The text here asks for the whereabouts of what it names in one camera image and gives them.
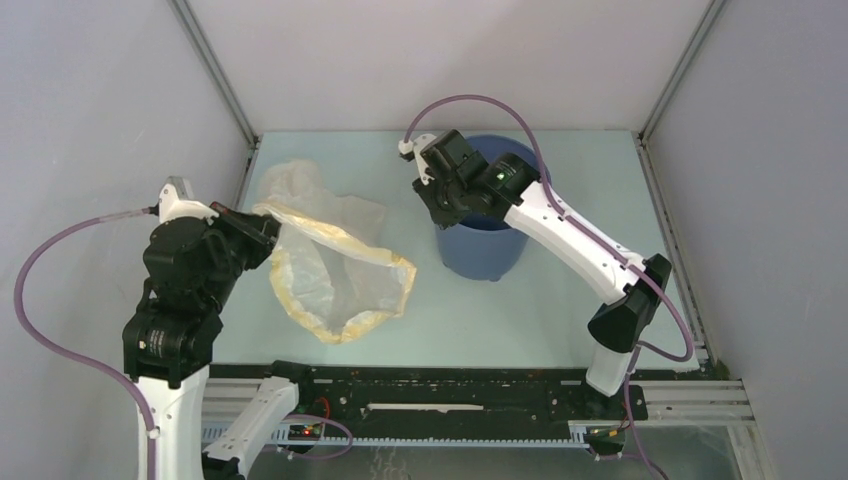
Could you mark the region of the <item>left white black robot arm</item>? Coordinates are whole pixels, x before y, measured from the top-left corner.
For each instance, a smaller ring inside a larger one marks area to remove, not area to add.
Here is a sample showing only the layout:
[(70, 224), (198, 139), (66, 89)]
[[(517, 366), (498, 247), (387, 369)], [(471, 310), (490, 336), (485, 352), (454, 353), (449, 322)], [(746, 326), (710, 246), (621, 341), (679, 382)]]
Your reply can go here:
[(144, 478), (244, 479), (279, 423), (314, 408), (308, 366), (276, 361), (226, 433), (201, 445), (221, 312), (239, 277), (270, 256), (279, 228), (270, 215), (214, 202), (165, 220), (151, 233), (143, 295), (122, 333), (124, 371), (139, 397)]

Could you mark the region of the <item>translucent white yellow trash bag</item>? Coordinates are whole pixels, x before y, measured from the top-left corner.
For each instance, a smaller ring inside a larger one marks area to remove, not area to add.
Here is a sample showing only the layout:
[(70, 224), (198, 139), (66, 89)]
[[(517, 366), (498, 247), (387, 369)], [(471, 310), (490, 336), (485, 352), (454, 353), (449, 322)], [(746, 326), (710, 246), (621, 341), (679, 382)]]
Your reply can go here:
[(276, 297), (322, 343), (352, 342), (404, 315), (417, 268), (379, 246), (386, 206), (335, 195), (316, 162), (296, 159), (262, 176), (252, 211), (279, 224), (269, 274)]

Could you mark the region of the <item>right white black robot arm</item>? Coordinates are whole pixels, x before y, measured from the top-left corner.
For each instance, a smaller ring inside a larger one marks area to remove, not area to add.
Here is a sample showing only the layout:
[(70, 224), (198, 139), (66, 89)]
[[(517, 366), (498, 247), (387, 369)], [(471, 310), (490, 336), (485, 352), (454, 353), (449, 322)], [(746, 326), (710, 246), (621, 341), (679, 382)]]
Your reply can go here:
[(622, 403), (620, 389), (661, 302), (670, 262), (616, 244), (543, 184), (539, 162), (515, 152), (494, 157), (456, 130), (402, 140), (398, 150), (417, 167), (413, 189), (435, 225), (448, 229), (469, 216), (507, 225), (547, 248), (599, 296), (588, 323), (595, 347), (581, 402), (593, 417), (610, 416)]

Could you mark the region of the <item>blue plastic trash bin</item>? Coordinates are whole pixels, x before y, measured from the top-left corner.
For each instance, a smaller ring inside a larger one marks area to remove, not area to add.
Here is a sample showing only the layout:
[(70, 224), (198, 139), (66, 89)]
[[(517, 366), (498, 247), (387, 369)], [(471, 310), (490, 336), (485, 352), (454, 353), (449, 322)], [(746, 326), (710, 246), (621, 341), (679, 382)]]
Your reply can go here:
[[(505, 136), (477, 134), (467, 138), (487, 162), (511, 153), (533, 168), (539, 167), (534, 151)], [(481, 215), (469, 215), (447, 229), (435, 229), (437, 249), (444, 266), (471, 280), (498, 281), (518, 262), (528, 237), (519, 230)]]

